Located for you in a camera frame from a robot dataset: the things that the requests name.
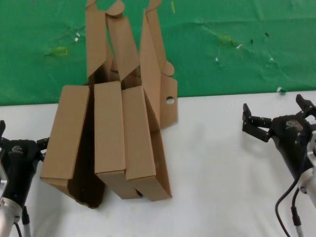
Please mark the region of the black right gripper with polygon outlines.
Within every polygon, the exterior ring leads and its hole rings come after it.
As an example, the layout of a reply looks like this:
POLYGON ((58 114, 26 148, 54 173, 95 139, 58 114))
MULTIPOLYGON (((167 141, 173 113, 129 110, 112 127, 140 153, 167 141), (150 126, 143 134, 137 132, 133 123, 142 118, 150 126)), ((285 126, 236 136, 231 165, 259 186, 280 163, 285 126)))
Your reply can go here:
POLYGON ((242 131, 263 142, 268 142, 272 137, 294 179, 312 168, 307 158, 307 145, 312 137, 313 126, 305 119, 308 116, 316 117, 316 107, 310 100, 297 94, 296 103, 301 108, 299 113, 273 120, 252 116, 246 103, 243 104, 242 114, 242 131))

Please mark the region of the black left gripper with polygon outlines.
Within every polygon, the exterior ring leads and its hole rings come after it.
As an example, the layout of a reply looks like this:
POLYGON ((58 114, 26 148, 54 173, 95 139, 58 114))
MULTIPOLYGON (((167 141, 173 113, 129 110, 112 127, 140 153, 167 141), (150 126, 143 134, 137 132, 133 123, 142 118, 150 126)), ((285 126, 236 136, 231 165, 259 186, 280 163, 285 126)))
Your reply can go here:
POLYGON ((24 205, 37 171, 40 158, 45 158, 49 138, 37 140, 2 139, 4 120, 0 120, 0 160, 8 177, 3 193, 18 205, 24 205))

